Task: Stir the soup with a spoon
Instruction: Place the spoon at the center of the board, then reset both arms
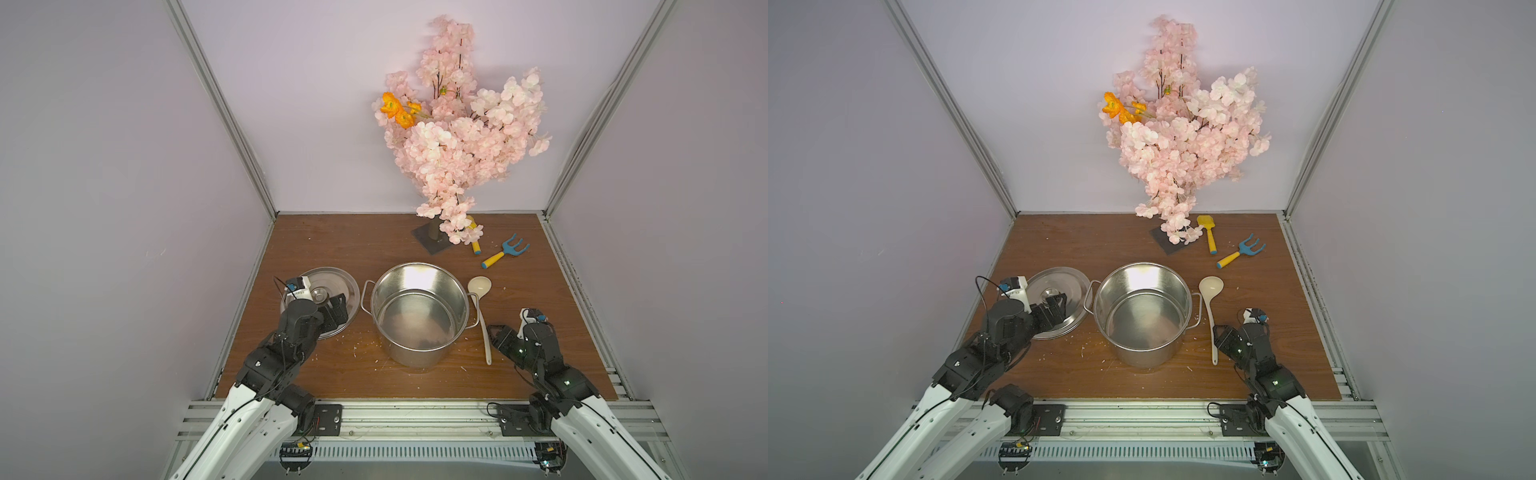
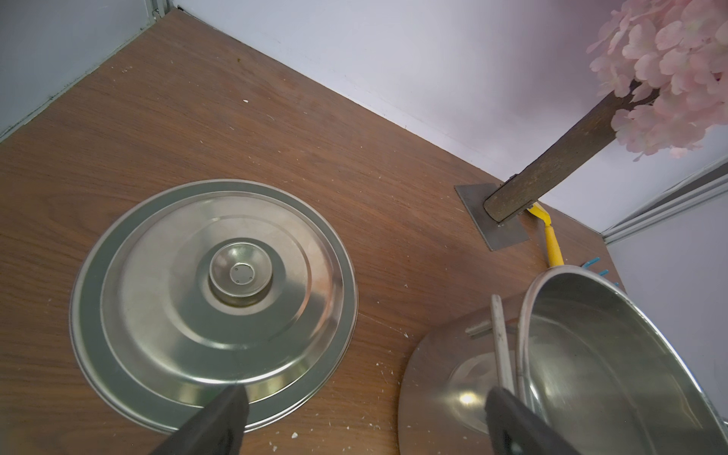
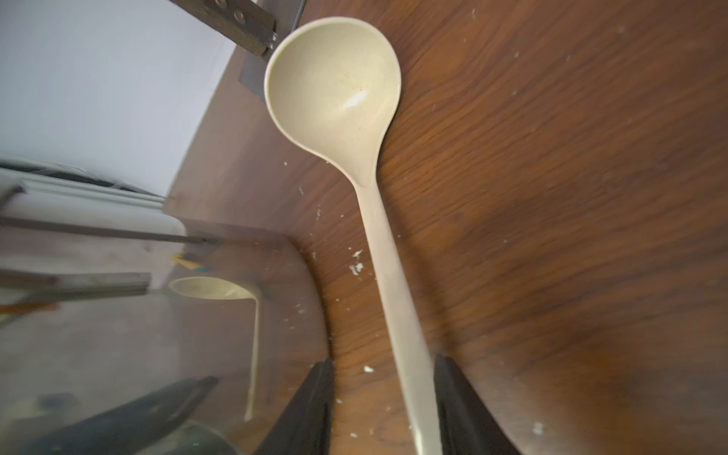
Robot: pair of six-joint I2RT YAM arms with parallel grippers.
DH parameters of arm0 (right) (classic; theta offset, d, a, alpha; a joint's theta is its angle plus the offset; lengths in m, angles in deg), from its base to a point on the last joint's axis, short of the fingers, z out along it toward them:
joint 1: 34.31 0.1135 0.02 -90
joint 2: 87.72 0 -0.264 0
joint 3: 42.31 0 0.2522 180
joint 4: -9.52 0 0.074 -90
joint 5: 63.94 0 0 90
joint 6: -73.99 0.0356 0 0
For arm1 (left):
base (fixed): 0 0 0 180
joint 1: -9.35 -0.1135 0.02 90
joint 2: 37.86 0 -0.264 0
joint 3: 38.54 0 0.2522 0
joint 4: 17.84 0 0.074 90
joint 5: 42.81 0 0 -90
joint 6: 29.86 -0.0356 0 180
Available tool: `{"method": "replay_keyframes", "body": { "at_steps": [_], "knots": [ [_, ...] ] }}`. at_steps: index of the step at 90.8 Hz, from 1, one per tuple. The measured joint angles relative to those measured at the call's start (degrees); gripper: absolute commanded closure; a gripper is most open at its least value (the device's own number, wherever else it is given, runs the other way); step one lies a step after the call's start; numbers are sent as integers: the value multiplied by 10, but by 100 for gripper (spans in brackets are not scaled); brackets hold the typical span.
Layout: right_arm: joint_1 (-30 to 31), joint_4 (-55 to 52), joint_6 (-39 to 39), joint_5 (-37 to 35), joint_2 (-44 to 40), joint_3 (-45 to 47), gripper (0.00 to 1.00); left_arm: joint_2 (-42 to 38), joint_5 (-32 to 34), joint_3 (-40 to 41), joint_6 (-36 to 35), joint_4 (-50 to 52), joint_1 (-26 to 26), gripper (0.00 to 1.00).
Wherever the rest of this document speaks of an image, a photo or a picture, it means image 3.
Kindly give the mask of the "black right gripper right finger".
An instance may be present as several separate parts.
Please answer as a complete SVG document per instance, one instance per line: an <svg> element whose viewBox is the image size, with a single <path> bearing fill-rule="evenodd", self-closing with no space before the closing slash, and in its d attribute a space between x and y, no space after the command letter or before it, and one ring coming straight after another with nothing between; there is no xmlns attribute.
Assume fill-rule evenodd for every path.
<svg viewBox="0 0 728 455"><path fill-rule="evenodd" d="M449 356L436 356L434 385L445 455L521 454Z"/></svg>

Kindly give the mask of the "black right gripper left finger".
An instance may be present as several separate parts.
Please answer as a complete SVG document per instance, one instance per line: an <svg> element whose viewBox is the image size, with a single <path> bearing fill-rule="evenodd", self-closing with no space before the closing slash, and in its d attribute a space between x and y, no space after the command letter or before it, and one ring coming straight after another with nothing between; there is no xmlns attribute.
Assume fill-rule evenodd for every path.
<svg viewBox="0 0 728 455"><path fill-rule="evenodd" d="M255 455L328 455L335 401L331 358L317 362Z"/></svg>

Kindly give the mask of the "stainless steel pot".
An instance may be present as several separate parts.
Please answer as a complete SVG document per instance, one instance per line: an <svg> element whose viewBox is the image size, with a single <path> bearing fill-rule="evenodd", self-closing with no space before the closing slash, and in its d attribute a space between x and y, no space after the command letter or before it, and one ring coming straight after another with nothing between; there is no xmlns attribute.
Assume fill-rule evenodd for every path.
<svg viewBox="0 0 728 455"><path fill-rule="evenodd" d="M157 197L1 174L1 450L254 454L330 358L305 259Z"/></svg>

